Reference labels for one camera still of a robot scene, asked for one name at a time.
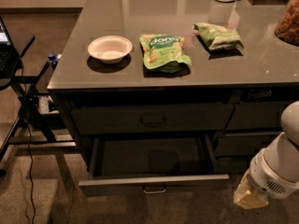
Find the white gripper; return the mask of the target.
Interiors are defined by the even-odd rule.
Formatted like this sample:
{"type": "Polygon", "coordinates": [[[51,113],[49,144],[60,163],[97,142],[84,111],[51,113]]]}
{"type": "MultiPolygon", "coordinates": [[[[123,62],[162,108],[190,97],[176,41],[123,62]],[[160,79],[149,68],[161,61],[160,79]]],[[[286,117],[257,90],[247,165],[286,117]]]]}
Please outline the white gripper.
{"type": "Polygon", "coordinates": [[[288,181],[275,173],[264,153],[265,148],[251,160],[249,170],[244,173],[234,192],[234,204],[243,209],[266,207],[267,195],[274,199],[285,199],[299,190],[299,182],[288,181]]]}

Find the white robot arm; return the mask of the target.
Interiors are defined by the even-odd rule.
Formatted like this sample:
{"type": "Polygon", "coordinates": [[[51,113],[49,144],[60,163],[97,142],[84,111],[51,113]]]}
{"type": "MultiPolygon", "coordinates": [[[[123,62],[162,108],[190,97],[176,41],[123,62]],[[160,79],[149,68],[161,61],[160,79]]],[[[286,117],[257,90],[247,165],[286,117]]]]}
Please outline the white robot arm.
{"type": "Polygon", "coordinates": [[[285,199],[299,190],[299,102],[284,109],[281,127],[282,133],[250,161],[233,196],[236,205],[262,208],[269,197],[285,199]]]}

